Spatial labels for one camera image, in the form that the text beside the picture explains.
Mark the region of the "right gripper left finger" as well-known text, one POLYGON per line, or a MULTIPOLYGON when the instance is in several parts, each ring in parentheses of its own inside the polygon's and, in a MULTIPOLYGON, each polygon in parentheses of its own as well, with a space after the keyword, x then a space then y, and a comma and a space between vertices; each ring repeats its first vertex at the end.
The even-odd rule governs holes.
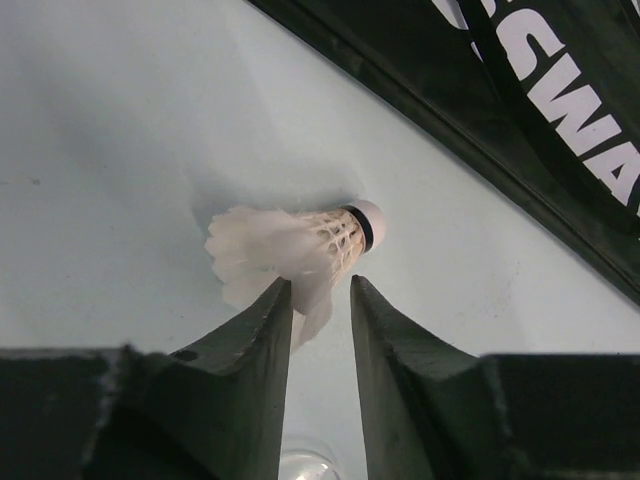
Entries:
POLYGON ((274 479, 292 288, 173 352, 5 348, 5 479, 274 479))

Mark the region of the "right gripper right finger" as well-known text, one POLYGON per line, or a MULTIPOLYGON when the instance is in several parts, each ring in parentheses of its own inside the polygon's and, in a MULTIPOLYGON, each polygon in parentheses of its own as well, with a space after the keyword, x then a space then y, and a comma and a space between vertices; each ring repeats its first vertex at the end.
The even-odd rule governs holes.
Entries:
POLYGON ((350 285, 372 479, 635 479, 635 354, 474 356, 350 285))

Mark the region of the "clear tube lid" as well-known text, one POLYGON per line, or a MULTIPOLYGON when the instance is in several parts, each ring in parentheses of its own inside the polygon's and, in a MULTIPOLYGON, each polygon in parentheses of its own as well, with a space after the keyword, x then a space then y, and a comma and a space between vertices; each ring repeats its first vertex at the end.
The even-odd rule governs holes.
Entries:
POLYGON ((330 446, 314 437, 285 435, 282 439, 280 480, 341 480, 346 479, 330 446))

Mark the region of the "white shuttlecock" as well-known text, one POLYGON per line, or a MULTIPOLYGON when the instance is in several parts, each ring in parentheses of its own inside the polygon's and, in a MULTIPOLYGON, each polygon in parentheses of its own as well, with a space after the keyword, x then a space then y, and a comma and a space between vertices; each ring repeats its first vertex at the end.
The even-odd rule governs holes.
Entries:
POLYGON ((244 310, 276 279, 291 284, 290 351, 312 341, 332 317, 332 292, 386 235, 382 209, 355 200, 334 209, 290 213, 235 206, 212 217, 204 249, 222 299, 244 310))

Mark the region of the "black racket bag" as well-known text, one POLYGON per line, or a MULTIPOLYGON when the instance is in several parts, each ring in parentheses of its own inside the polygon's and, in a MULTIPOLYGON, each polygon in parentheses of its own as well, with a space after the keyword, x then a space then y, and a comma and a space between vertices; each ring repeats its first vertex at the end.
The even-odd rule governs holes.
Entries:
POLYGON ((639 297, 633 1, 261 1, 632 300, 639 297))

